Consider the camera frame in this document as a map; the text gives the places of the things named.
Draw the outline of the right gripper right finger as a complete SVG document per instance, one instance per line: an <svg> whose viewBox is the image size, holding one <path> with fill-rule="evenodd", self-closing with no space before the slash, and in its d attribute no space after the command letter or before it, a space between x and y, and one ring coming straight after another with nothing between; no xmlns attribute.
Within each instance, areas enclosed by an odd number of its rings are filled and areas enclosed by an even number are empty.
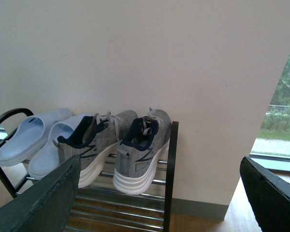
<svg viewBox="0 0 290 232"><path fill-rule="evenodd" d="M290 183L243 157L240 176L255 219L263 232L290 232Z"/></svg>

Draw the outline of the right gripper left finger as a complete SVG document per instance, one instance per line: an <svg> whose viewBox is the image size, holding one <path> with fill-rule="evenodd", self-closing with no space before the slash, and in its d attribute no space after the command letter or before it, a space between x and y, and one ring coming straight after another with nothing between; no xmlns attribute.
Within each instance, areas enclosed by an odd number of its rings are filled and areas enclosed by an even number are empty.
<svg viewBox="0 0 290 232"><path fill-rule="evenodd" d="M20 196L0 208L0 232L64 231L80 177L74 155Z"/></svg>

